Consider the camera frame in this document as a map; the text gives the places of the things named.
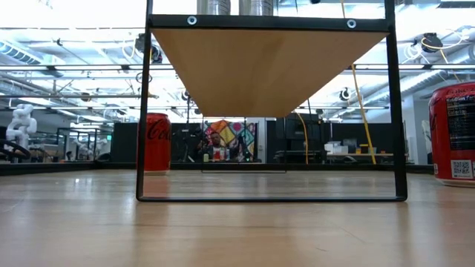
ceiling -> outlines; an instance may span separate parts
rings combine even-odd
[[[308,1],[281,1],[275,8],[279,16],[308,16],[340,18],[339,1],[322,1],[311,5]],[[384,17],[382,1],[348,1],[345,11],[347,17],[360,19],[377,19]],[[446,48],[443,49],[449,64],[475,63],[472,58],[461,61],[462,52],[473,45],[475,40],[475,10],[471,8],[442,8],[437,1],[412,1],[416,4],[400,4],[396,7],[396,31],[398,38],[399,62],[401,65],[445,63],[440,52],[426,53],[420,44],[411,46],[414,40],[420,42],[423,33],[437,33]],[[232,13],[237,13],[238,1],[232,0]],[[26,53],[41,65],[139,65],[142,54],[134,49],[134,41],[143,33],[145,24],[145,1],[123,1],[117,4],[113,0],[15,0],[1,4],[0,42]],[[154,1],[154,13],[193,14],[196,13],[196,0]],[[386,64],[386,45],[384,40],[363,55],[356,64]],[[163,64],[169,64],[166,55]],[[0,65],[24,65],[12,56],[2,53]],[[437,86],[455,81],[455,76],[444,70],[444,79],[424,88],[408,88],[407,92],[419,98],[430,97]],[[111,95],[110,98],[92,99],[49,99],[52,105],[88,106],[88,107],[136,107],[140,106],[138,98],[114,98],[113,95],[140,94],[140,83],[136,77],[140,70],[62,70],[57,76],[39,71],[0,71],[0,92],[4,94],[45,94],[63,95]],[[387,74],[384,70],[369,71],[359,69],[357,81],[365,104],[388,106]],[[401,70],[402,79],[424,78],[421,71]],[[172,121],[186,120],[185,91],[180,79],[172,70],[152,70],[153,80],[150,92],[154,98],[148,105],[155,110],[167,113]],[[11,82],[10,78],[19,79],[26,85]],[[459,72],[460,79],[472,79],[470,70]],[[341,90],[348,88],[350,101],[341,101]],[[354,106],[356,104],[355,85],[351,72],[346,71],[335,77],[320,89],[309,101],[313,107]],[[115,111],[75,111],[64,114],[71,119],[75,115],[92,113],[106,116],[107,119],[133,120],[139,117],[136,109],[127,109],[125,114]],[[200,119],[201,115],[191,112],[191,118]],[[325,116],[344,118],[350,112],[329,110]]]

qr code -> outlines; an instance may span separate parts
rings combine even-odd
[[[470,160],[451,160],[452,177],[460,179],[472,179],[472,161]]]

coca-cola logo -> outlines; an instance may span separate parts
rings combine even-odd
[[[170,127],[164,119],[159,119],[150,125],[147,131],[147,139],[170,140]]]

red soda can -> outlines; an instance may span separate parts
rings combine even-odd
[[[166,174],[171,162],[171,123],[163,113],[147,114],[145,166],[147,174]]]

yellow cable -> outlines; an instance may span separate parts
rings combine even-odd
[[[307,127],[305,126],[304,119],[297,113],[297,116],[300,118],[302,125],[304,126],[304,136],[305,136],[305,164],[309,164],[309,140],[307,139]]]
[[[347,16],[344,12],[344,0],[340,0],[340,3],[341,3],[341,11],[343,12],[343,19],[345,19]],[[376,158],[374,157],[374,150],[373,150],[373,143],[371,142],[370,129],[368,128],[368,121],[366,120],[366,115],[364,114],[363,102],[361,101],[361,95],[359,94],[358,83],[356,81],[356,70],[355,70],[355,65],[353,63],[351,64],[351,71],[353,72],[353,81],[355,82],[355,89],[356,89],[356,94],[358,96],[358,103],[359,103],[359,108],[361,111],[361,117],[363,117],[364,129],[366,131],[366,138],[368,139],[368,145],[370,146],[371,160],[373,161],[373,164],[376,165]]]
[[[448,65],[447,56],[445,56],[445,53],[444,53],[444,51],[443,51],[442,49],[441,49],[441,50],[439,50],[439,51],[440,51],[440,54],[442,55],[442,57],[443,57],[443,58],[444,58],[444,60],[445,60],[445,64],[447,64],[447,65]],[[459,77],[458,77],[458,76],[457,76],[455,73],[453,73],[453,75],[455,76],[455,79],[457,79],[457,81],[459,81],[459,82],[462,82],[462,81],[460,81]]]

